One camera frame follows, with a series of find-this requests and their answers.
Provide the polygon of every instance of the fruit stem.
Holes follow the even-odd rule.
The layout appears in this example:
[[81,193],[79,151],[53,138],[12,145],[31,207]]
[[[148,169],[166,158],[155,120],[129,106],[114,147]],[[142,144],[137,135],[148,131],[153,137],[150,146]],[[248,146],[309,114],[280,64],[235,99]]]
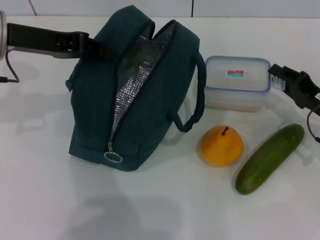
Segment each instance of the fruit stem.
[[224,136],[224,135],[226,135],[226,131],[228,131],[229,130],[229,127],[226,127],[225,129],[224,129],[224,131],[222,132],[222,136]]

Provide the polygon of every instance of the container lid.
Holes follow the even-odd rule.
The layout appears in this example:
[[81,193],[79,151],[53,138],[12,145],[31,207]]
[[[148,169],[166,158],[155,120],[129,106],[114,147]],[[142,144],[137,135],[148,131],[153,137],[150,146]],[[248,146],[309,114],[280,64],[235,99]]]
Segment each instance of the container lid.
[[224,91],[270,90],[270,63],[263,58],[211,56],[206,60],[206,88]]

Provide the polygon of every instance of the silver foil lining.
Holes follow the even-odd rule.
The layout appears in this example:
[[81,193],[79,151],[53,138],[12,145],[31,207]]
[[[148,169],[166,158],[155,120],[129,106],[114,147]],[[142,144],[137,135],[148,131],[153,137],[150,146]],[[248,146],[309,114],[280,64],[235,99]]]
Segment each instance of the silver foil lining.
[[148,38],[151,29],[152,26],[150,25],[141,34],[118,67],[118,83],[111,138],[120,119],[166,49],[172,36],[174,25],[170,25],[154,40]]

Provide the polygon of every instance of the plastic food container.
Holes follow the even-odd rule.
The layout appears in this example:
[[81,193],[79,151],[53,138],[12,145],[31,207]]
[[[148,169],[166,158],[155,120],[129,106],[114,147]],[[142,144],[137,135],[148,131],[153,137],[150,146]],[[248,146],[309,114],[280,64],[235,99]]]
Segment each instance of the plastic food container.
[[211,56],[206,60],[205,105],[257,112],[271,89],[270,63],[263,58]]

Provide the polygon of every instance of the white wall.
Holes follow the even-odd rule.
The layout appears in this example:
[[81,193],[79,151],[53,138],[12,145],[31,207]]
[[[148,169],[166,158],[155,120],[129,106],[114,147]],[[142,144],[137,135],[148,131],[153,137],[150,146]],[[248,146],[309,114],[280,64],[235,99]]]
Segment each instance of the white wall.
[[135,5],[149,17],[191,17],[192,0],[32,0],[38,15],[111,16]]
[[319,18],[320,0],[194,0],[193,16]]
[[33,15],[28,0],[0,0],[0,10],[7,15]]

